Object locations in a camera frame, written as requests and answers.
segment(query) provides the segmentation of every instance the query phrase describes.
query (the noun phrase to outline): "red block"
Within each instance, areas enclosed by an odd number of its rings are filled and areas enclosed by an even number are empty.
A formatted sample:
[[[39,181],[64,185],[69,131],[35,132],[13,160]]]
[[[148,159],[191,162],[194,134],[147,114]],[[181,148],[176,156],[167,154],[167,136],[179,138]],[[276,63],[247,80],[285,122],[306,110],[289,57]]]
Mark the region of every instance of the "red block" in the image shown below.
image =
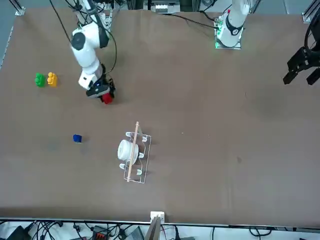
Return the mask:
[[[113,97],[110,95],[110,93],[106,93],[104,95],[102,95],[102,101],[105,103],[105,104],[109,104],[109,103],[112,103],[113,101]]]

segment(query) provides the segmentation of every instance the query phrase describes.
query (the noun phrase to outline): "brown table surface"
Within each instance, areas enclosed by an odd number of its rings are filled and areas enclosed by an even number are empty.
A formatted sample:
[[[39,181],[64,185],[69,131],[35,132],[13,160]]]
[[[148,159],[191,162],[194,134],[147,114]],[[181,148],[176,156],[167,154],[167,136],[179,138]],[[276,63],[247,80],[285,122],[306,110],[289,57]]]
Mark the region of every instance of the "brown table surface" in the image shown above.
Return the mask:
[[[75,15],[58,12],[71,33]],[[104,105],[78,85],[53,10],[28,9],[0,72],[0,215],[148,221],[164,211],[168,222],[319,226],[319,83],[306,72],[282,82],[307,26],[249,15],[242,50],[216,50],[210,28],[121,10],[116,99]],[[97,52],[109,69],[114,43]],[[58,87],[38,88],[36,72],[56,73]],[[152,135],[145,184],[127,183],[117,160],[136,121]]]

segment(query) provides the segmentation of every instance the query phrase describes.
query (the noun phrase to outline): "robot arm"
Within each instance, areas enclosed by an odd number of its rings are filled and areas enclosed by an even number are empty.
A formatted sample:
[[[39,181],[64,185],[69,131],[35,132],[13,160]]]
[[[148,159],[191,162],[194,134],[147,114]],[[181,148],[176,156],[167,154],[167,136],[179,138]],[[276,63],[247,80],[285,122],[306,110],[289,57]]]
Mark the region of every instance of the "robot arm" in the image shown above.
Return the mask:
[[[315,46],[308,47],[308,38],[313,35]],[[320,8],[311,20],[304,36],[304,46],[287,62],[288,73],[283,78],[284,84],[290,84],[299,72],[317,67],[307,78],[309,85],[313,85],[320,78]]]
[[[83,6],[92,22],[77,28],[72,33],[71,48],[82,67],[78,83],[86,89],[88,97],[97,98],[110,93],[113,97],[114,85],[106,79],[106,70],[97,58],[95,48],[104,48],[109,42],[109,33],[102,23],[92,0],[83,0]]]
[[[222,16],[223,25],[217,37],[224,46],[232,48],[237,45],[249,10],[248,0],[232,0],[230,11]]]

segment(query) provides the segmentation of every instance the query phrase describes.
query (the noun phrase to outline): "metal frame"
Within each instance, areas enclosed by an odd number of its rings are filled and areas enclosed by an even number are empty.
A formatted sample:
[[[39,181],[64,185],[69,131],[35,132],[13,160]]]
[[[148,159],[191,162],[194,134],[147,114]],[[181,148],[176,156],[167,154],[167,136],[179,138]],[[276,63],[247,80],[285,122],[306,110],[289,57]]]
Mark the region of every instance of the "metal frame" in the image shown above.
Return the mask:
[[[313,0],[312,3],[306,8],[306,10],[302,13],[303,22],[310,23],[314,14],[320,7],[320,0]]]
[[[24,6],[21,6],[21,4],[18,2],[18,0],[9,0],[9,2],[15,8],[15,10],[16,10],[15,15],[16,16],[22,16],[25,14],[26,8]]]
[[[33,222],[33,221],[62,221],[64,223],[87,223],[87,224],[128,224],[128,225],[150,225],[147,221],[112,221],[112,220],[94,220],[94,219],[73,219],[73,218],[31,218],[31,217],[0,217],[0,221],[7,222]],[[227,225],[227,224],[201,224],[201,223],[182,223],[182,222],[166,222],[162,223],[163,226],[185,226],[185,227],[204,227],[204,228],[223,228],[223,229],[249,229],[257,228],[258,230],[267,230],[267,228],[276,228],[275,231],[285,231],[284,226],[272,226],[272,225]],[[309,233],[319,233],[320,228],[303,228],[303,227],[293,227],[286,226],[286,228],[296,228],[288,229],[289,232],[309,232]]]
[[[250,13],[251,13],[251,14],[254,14],[254,13],[256,12],[256,10],[257,10],[260,2],[261,2],[261,0],[256,0],[256,1],[255,1],[255,4],[253,5],[253,7],[250,6]]]

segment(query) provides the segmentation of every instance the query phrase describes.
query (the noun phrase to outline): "white cup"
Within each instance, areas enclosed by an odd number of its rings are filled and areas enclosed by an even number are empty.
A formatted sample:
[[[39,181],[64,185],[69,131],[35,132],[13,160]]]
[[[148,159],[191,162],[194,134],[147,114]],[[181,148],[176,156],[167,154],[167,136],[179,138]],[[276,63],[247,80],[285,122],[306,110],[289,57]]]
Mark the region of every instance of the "white cup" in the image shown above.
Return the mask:
[[[118,147],[118,159],[125,162],[130,162],[132,145],[133,145],[132,142],[129,142],[128,140],[123,139],[120,142]],[[135,162],[137,161],[138,155],[139,155],[139,146],[138,144],[135,144],[132,164],[135,164]]]

